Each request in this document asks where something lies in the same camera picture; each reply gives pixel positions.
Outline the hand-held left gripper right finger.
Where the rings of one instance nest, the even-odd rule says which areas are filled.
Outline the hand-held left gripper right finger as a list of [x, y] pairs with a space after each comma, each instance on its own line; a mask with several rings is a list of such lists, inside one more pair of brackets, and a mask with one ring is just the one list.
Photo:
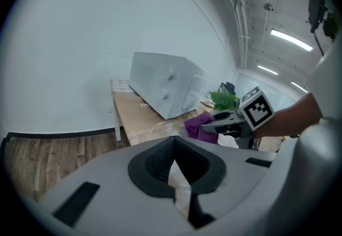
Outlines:
[[174, 202], [188, 231], [221, 217], [264, 177], [276, 153], [174, 137]]

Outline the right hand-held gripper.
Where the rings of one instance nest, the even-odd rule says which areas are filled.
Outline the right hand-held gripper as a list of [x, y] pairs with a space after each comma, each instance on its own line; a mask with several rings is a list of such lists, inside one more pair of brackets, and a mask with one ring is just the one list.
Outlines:
[[[259, 86], [254, 87], [241, 99], [235, 100], [236, 113], [221, 111], [215, 113], [215, 121], [202, 124], [201, 129], [207, 133], [226, 134], [230, 132], [241, 132], [236, 143], [239, 149], [259, 149], [255, 141], [254, 132], [268, 122], [275, 112]], [[237, 121], [236, 114], [244, 121]]]

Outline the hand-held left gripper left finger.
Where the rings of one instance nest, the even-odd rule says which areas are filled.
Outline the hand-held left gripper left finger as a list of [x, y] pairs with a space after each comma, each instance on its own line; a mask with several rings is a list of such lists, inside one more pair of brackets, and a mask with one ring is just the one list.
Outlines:
[[193, 226], [177, 210], [170, 198], [146, 195], [130, 180], [129, 161], [156, 145], [157, 140], [102, 154], [87, 162], [39, 200], [54, 213], [84, 182], [99, 189], [74, 228], [86, 235], [183, 235]]

